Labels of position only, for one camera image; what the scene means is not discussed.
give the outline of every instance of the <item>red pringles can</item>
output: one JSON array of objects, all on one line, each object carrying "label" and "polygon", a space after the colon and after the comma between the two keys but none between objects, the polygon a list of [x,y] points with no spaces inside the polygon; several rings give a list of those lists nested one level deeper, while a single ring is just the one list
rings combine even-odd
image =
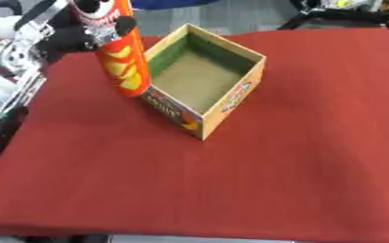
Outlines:
[{"label": "red pringles can", "polygon": [[[93,28],[110,25],[121,16],[134,16],[130,0],[69,1],[79,19]],[[124,96],[141,95],[150,86],[149,69],[137,27],[119,40],[105,44],[96,53],[106,74]]]}]

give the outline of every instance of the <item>red cloth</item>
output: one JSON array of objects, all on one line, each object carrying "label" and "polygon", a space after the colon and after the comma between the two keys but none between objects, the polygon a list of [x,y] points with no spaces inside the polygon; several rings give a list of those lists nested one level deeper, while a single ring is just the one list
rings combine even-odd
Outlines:
[{"label": "red cloth", "polygon": [[119,97],[91,54],[51,68],[0,158],[0,234],[389,242],[389,30],[230,39],[268,72],[206,141]]}]

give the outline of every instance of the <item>open box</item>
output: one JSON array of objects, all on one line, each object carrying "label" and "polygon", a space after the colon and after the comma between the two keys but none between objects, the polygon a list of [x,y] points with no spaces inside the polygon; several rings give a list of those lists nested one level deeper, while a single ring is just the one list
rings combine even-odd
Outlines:
[{"label": "open box", "polygon": [[261,82],[266,57],[185,25],[146,52],[152,85],[142,98],[205,140]]}]

